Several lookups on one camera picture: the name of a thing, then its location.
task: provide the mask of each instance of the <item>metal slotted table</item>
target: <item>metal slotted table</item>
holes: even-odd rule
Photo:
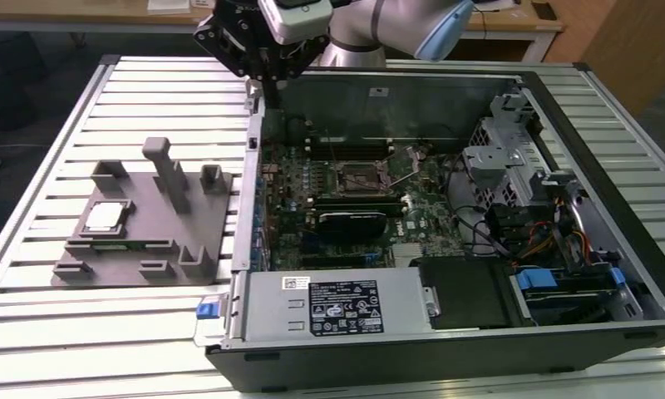
[[[665,155],[589,71],[571,65],[389,67],[531,70],[541,77],[665,253]],[[227,290],[246,143],[245,83],[210,58],[122,57],[99,65],[0,235],[0,397],[249,397],[231,390],[191,343],[201,297]],[[147,136],[166,136],[185,170],[233,173],[218,281],[209,287],[51,288],[101,159],[151,167]],[[545,137],[562,165],[558,144]],[[665,347],[585,371],[294,392],[291,397],[665,397]]]

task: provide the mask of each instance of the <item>table leg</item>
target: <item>table leg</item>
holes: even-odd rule
[[[523,54],[522,62],[542,62],[554,41],[555,32],[537,32],[534,41]]]

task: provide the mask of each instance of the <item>power supply label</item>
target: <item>power supply label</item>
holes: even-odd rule
[[[337,281],[307,285],[310,333],[315,337],[385,331],[377,281]]]

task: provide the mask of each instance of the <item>white label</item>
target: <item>white label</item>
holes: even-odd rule
[[[363,324],[366,326],[378,326],[381,324],[381,318],[361,318],[358,321],[359,324]]]
[[[309,277],[283,277],[279,280],[281,289],[307,289]]]
[[[213,8],[214,7],[214,0],[191,0],[190,4],[191,4],[191,7]]]

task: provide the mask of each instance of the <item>desk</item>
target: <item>desk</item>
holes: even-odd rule
[[[209,13],[191,8],[189,14],[149,15],[147,0],[0,0],[0,30],[190,34]],[[522,61],[539,62],[561,30],[525,0],[519,8],[474,14],[462,38],[530,42]]]

